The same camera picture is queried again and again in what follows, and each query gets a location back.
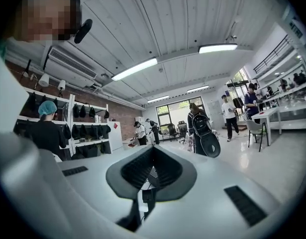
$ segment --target white chair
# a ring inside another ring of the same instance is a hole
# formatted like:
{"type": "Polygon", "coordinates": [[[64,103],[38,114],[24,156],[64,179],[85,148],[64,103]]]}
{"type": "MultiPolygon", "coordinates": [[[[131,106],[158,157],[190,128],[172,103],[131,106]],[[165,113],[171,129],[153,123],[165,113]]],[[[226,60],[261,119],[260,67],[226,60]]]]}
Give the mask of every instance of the white chair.
{"type": "Polygon", "coordinates": [[[269,142],[268,142],[268,133],[267,133],[267,127],[265,122],[257,124],[256,122],[247,119],[246,120],[246,124],[247,124],[247,128],[249,129],[249,141],[248,141],[248,148],[250,146],[250,135],[253,134],[254,138],[256,140],[257,143],[257,137],[256,134],[261,135],[261,141],[260,141],[260,147],[259,147],[259,152],[261,151],[261,144],[262,144],[262,138],[263,138],[263,134],[265,134],[267,136],[267,145],[269,146],[269,142]]]}

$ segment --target fluorescent light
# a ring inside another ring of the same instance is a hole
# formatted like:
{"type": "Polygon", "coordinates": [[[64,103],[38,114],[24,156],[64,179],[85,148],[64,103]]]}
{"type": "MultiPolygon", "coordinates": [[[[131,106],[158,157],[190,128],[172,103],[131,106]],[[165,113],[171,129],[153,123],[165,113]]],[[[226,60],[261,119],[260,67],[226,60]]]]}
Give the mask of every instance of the fluorescent light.
{"type": "Polygon", "coordinates": [[[123,79],[123,78],[125,78],[125,77],[127,77],[131,74],[134,74],[134,73],[136,73],[138,71],[141,71],[141,70],[143,70],[147,67],[154,66],[154,65],[157,65],[157,64],[158,64],[157,59],[156,58],[151,58],[150,60],[147,60],[147,61],[145,61],[143,63],[140,63],[136,66],[133,66],[129,69],[126,69],[125,71],[113,76],[112,80],[119,81],[119,80],[121,80],[121,79],[123,79]]]}
{"type": "Polygon", "coordinates": [[[235,43],[230,44],[212,44],[212,45],[205,45],[199,47],[199,54],[213,52],[213,51],[223,51],[223,50],[235,50],[238,47],[235,43]]]}
{"type": "Polygon", "coordinates": [[[206,85],[206,86],[195,88],[195,89],[192,89],[192,90],[187,90],[187,93],[194,92],[194,91],[197,91],[197,90],[203,90],[203,89],[206,89],[208,87],[209,87],[209,85],[206,85]]]}
{"type": "Polygon", "coordinates": [[[154,101],[158,101],[158,100],[162,100],[162,99],[166,99],[166,98],[169,98],[169,96],[164,96],[164,97],[161,97],[161,98],[156,98],[156,99],[153,99],[153,100],[149,100],[147,101],[148,103],[152,103],[154,101]]]}

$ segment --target office chair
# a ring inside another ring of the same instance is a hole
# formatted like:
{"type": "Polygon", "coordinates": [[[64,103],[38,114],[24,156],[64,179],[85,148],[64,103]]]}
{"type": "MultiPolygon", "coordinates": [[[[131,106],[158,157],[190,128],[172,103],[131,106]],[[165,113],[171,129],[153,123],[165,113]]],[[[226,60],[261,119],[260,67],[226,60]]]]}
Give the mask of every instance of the office chair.
{"type": "Polygon", "coordinates": [[[183,137],[183,140],[180,140],[179,143],[185,142],[185,138],[186,138],[186,133],[187,133],[187,124],[184,121],[180,121],[178,122],[179,124],[178,126],[178,130],[179,130],[179,140],[181,139],[181,137],[183,137]]]}
{"type": "Polygon", "coordinates": [[[170,141],[172,141],[171,136],[173,136],[176,139],[176,136],[178,135],[178,133],[176,132],[175,125],[174,124],[169,125],[168,130],[169,130],[170,141]]]}

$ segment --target white shirt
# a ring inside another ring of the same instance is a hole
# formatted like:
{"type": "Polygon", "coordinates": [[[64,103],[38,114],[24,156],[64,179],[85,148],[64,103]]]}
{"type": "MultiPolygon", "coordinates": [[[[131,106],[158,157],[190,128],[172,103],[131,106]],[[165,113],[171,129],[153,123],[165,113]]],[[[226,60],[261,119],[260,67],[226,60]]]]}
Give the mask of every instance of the white shirt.
{"type": "Polygon", "coordinates": [[[236,117],[233,112],[233,109],[236,109],[236,107],[231,102],[223,103],[221,106],[221,110],[226,119],[231,119],[236,117]]]}
{"type": "Polygon", "coordinates": [[[145,136],[145,127],[140,125],[135,129],[135,133],[138,134],[138,138],[143,138],[145,136]]]}

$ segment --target black vent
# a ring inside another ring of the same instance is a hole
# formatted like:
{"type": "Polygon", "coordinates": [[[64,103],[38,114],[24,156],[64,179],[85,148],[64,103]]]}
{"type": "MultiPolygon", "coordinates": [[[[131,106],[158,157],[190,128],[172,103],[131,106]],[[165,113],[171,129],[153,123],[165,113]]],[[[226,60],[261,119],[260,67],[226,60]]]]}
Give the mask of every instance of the black vent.
{"type": "Polygon", "coordinates": [[[229,198],[235,204],[241,215],[249,226],[253,226],[262,221],[266,213],[249,198],[238,186],[224,189],[229,198]]]}
{"type": "Polygon", "coordinates": [[[64,174],[64,176],[70,176],[84,171],[87,171],[87,168],[85,166],[79,166],[72,169],[63,170],[62,173],[64,174]]]}

